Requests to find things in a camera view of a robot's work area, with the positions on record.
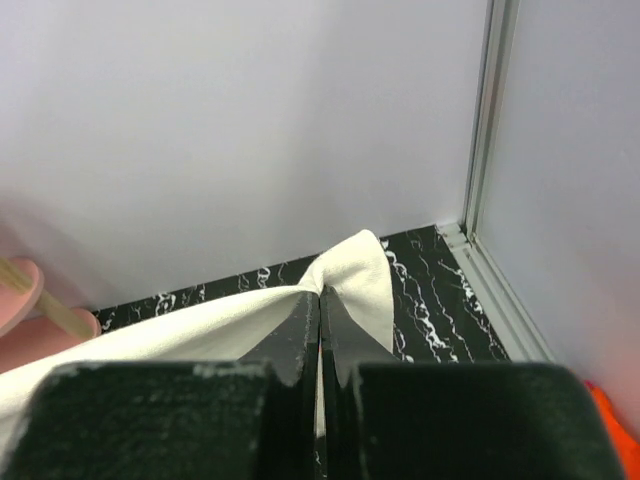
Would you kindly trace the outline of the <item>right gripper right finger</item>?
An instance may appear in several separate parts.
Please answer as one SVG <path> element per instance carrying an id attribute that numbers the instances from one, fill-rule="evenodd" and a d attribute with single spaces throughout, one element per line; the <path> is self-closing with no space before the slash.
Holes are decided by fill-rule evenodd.
<path id="1" fill-rule="evenodd" d="M 585 385 L 549 363 L 405 363 L 320 298 L 332 479 L 621 479 Z"/>

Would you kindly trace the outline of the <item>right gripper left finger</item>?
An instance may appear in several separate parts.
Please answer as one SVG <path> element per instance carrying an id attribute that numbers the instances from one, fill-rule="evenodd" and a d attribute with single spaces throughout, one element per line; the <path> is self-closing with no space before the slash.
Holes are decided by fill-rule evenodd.
<path id="1" fill-rule="evenodd" d="M 235 362 L 60 367 L 38 386 L 5 479 L 311 479 L 320 300 L 301 294 Z"/>

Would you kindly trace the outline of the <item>white and green t-shirt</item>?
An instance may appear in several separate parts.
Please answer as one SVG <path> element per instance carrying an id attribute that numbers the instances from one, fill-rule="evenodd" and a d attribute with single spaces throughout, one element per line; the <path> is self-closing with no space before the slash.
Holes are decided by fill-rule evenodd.
<path id="1" fill-rule="evenodd" d="M 1 442 L 7 444 L 36 386 L 54 368 L 82 361 L 236 360 L 278 327 L 304 293 L 336 290 L 351 318 L 393 349 L 388 259 L 369 230 L 318 256 L 299 282 L 243 292 L 121 328 L 1 376 Z"/>

